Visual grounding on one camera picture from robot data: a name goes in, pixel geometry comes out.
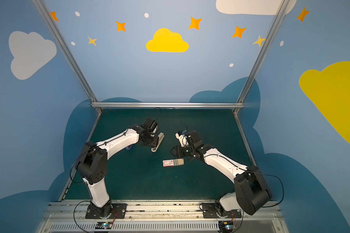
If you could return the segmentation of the red white staple box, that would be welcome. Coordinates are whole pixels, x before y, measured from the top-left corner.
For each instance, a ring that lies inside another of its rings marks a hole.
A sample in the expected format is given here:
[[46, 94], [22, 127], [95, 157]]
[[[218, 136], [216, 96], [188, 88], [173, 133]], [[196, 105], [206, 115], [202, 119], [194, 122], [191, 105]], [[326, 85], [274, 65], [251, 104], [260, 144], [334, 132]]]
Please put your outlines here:
[[174, 167], [184, 165], [184, 159], [163, 160], [163, 167]]

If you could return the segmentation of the beige black stapler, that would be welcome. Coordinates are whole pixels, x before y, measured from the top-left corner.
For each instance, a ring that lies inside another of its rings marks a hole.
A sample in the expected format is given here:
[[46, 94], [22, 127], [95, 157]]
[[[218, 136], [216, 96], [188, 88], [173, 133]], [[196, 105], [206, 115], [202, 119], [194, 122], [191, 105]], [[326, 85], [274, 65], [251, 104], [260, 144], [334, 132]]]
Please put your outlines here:
[[156, 152], [164, 139], [164, 133], [159, 133], [157, 136], [157, 144], [151, 149], [151, 152]]

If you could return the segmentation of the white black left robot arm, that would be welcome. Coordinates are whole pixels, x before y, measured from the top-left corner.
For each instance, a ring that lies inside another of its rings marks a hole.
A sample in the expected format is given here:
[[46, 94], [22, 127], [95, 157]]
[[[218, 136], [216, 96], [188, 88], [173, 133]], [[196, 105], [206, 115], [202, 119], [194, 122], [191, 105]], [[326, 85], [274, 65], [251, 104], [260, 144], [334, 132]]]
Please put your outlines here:
[[158, 123], [148, 117], [143, 124], [132, 125], [112, 138], [97, 143], [89, 141], [83, 146], [74, 167], [91, 197], [86, 219], [124, 218], [126, 204], [114, 206], [107, 192], [105, 177], [108, 161], [116, 153], [137, 143], [156, 152], [163, 139], [164, 134], [158, 132]]

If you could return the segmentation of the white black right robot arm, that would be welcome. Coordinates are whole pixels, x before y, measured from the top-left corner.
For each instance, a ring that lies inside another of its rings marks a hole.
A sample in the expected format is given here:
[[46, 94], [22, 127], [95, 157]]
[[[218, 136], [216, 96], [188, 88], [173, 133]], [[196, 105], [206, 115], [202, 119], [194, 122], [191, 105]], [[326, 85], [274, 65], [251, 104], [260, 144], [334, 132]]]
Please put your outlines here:
[[177, 159], [198, 159], [217, 169], [234, 184], [233, 193], [227, 193], [216, 200], [219, 215], [240, 209], [252, 216], [271, 200], [271, 191], [258, 167], [235, 162], [216, 147], [203, 143], [196, 131], [179, 131], [176, 139], [180, 145], [170, 150], [171, 155]]

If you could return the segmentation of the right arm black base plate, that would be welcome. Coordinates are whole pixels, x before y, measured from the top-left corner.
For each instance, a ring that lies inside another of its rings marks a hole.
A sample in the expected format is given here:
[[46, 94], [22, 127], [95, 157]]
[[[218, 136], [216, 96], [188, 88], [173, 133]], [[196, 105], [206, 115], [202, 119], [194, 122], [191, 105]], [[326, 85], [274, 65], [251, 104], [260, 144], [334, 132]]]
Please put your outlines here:
[[216, 203], [201, 203], [199, 208], [204, 218], [242, 218], [240, 210], [226, 211]]

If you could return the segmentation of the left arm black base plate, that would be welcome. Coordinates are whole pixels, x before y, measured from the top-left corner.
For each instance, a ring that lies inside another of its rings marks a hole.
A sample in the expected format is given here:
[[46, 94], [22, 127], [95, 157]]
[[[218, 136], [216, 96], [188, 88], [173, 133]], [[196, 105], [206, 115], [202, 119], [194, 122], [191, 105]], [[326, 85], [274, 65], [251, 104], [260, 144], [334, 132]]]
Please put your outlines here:
[[85, 219], [124, 219], [126, 203], [106, 203], [103, 207], [97, 207], [90, 203], [87, 208]]

